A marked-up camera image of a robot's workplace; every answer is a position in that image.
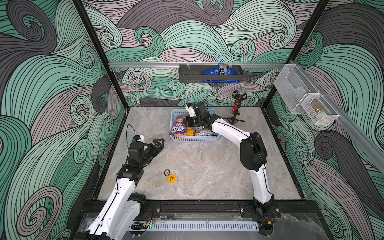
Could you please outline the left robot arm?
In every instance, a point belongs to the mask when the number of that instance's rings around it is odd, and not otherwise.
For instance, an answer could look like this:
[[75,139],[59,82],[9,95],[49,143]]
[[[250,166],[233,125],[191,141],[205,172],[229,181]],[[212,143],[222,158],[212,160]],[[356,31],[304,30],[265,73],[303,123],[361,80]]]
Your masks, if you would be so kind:
[[144,168],[164,149],[164,139],[146,144],[136,135],[128,147],[126,162],[115,176],[115,186],[95,220],[75,240],[121,240],[134,219],[146,211],[146,197],[135,193]]

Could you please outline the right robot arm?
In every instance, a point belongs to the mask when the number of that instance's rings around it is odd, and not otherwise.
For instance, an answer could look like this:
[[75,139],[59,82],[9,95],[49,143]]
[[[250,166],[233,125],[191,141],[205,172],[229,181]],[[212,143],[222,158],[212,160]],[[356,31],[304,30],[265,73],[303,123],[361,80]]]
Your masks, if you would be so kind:
[[267,150],[259,133],[249,133],[210,114],[204,103],[187,104],[189,127],[203,127],[225,137],[240,149],[240,162],[249,171],[253,185],[253,214],[261,219],[277,218],[275,197],[267,178]]

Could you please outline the purple Fox's berries bag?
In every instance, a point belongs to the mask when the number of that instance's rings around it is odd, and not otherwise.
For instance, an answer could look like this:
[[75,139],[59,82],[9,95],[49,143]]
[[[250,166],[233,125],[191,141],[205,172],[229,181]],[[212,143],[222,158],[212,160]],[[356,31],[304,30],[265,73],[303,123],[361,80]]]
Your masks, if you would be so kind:
[[170,136],[187,136],[188,135],[188,129],[185,124],[185,117],[178,117],[173,124],[171,131],[170,131]]

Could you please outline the green Fox's mint bag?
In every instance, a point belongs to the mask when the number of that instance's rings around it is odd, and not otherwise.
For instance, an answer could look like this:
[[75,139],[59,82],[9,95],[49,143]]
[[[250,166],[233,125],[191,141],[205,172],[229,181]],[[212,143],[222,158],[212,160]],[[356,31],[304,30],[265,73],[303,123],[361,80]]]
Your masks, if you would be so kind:
[[210,131],[209,129],[198,129],[195,130],[195,136],[215,136],[216,133]]

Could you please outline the yellow mango candy bag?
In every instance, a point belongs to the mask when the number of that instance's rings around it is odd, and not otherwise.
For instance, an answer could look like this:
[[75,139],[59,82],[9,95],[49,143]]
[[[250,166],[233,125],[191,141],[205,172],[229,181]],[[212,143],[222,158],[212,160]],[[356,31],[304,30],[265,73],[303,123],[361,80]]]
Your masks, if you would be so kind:
[[195,128],[186,128],[182,131],[177,131],[176,134],[174,134],[175,137],[186,137],[186,136],[194,136],[195,135]]

